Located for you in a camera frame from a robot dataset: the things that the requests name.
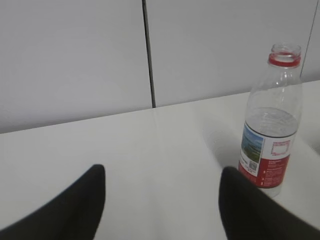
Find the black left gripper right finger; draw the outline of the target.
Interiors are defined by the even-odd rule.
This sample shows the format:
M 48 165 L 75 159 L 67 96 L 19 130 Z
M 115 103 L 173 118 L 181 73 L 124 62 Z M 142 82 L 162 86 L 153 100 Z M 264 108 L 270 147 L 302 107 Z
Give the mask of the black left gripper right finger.
M 222 170 L 218 207 L 229 240 L 318 240 L 320 231 L 273 201 L 232 166 Z

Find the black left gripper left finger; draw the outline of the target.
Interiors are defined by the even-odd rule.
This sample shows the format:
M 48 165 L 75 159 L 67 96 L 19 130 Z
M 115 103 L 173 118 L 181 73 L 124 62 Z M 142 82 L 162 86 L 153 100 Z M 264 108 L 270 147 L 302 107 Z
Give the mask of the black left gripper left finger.
M 106 200 L 106 173 L 90 167 L 54 199 L 0 231 L 2 240 L 93 240 Z

